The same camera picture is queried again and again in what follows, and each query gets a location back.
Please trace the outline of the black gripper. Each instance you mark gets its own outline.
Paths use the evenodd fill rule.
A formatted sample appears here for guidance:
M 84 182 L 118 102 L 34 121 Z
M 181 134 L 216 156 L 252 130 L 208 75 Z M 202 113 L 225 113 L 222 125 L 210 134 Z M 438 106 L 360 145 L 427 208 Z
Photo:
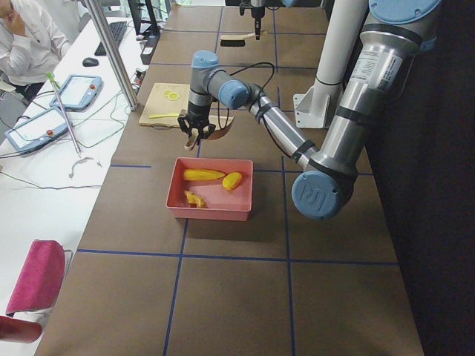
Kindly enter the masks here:
M 254 18 L 255 39 L 261 38 L 261 19 Z M 186 145 L 196 145 L 202 139 L 208 139 L 215 131 L 216 126 L 209 121 L 196 119 L 187 113 L 181 113 L 177 118 L 180 130 L 187 134 Z

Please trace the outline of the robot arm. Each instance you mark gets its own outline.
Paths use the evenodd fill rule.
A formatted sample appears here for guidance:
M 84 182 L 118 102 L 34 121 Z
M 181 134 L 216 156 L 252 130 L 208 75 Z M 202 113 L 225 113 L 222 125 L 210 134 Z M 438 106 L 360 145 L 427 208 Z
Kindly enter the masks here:
M 322 1 L 314 0 L 225 0 L 226 6 L 239 8 L 239 13 L 243 16 L 249 10 L 254 20 L 254 32 L 252 35 L 260 40 L 263 35 L 261 22 L 265 16 L 266 9 L 279 9 L 281 7 L 319 7 Z
M 404 60 L 436 41 L 439 1 L 336 1 L 313 85 L 293 99 L 295 121 L 259 85 L 233 78 L 217 55 L 197 51 L 180 129 L 193 147 L 214 131 L 212 103 L 245 108 L 302 173 L 292 201 L 306 217 L 334 217 L 353 194 L 356 162 Z

